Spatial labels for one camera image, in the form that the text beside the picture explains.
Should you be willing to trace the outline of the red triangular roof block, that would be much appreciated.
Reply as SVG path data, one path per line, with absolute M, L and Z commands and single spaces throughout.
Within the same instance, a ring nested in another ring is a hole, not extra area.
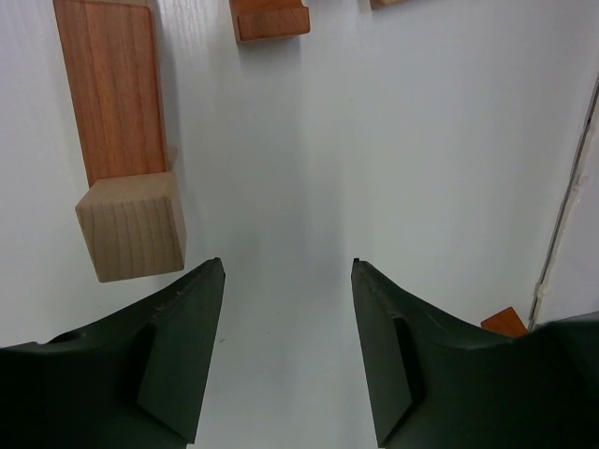
M 493 314 L 481 322 L 481 327 L 509 338 L 520 338 L 528 334 L 527 326 L 523 324 L 513 307 Z

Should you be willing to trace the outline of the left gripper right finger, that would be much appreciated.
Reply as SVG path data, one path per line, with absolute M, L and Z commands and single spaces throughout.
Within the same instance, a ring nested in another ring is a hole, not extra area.
M 517 338 L 403 290 L 366 261 L 351 273 L 381 448 L 594 448 L 598 317 Z

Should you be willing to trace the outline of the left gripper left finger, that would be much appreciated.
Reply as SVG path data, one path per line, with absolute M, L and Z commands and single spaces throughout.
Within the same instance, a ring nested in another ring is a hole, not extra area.
M 46 343 L 1 351 L 5 448 L 184 448 L 198 421 L 224 296 L 213 258 Z

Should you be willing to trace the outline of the reddish long plank block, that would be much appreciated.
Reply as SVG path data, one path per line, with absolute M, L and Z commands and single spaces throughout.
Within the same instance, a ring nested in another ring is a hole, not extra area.
M 53 8 L 88 183 L 167 171 L 154 3 Z

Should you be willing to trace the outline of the dark red arch block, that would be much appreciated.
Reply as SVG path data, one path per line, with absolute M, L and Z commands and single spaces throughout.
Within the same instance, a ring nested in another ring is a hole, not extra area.
M 288 38 L 311 31 L 309 9 L 300 0 L 230 0 L 238 43 Z

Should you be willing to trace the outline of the light long plank block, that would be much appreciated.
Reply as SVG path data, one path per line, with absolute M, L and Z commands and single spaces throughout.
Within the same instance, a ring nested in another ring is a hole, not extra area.
M 407 0 L 370 0 L 372 9 L 380 9 L 405 3 Z

